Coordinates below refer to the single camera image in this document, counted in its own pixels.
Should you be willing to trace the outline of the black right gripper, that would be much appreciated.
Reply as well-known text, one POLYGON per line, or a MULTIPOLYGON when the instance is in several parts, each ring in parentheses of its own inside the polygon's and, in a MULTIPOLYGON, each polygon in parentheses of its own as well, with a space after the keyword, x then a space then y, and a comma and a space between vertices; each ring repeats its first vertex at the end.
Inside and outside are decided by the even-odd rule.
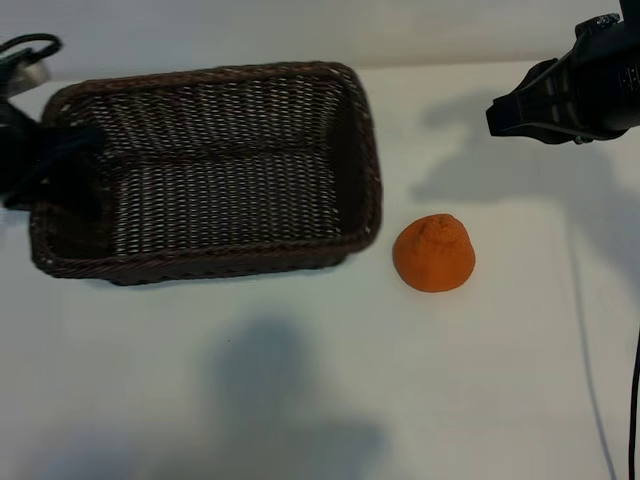
POLYGON ((486 111, 494 137, 544 144, 614 140, 639 125, 639 15, 611 13, 575 27, 561 58, 534 65, 486 111))

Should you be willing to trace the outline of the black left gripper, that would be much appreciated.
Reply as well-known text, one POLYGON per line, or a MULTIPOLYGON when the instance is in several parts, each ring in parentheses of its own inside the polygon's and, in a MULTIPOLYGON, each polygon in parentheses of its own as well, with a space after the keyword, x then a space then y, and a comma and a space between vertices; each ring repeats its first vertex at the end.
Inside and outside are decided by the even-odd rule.
POLYGON ((93 127, 44 128, 7 100, 1 101, 1 203, 31 209, 38 201, 81 217, 100 217, 91 161, 103 136, 93 127))

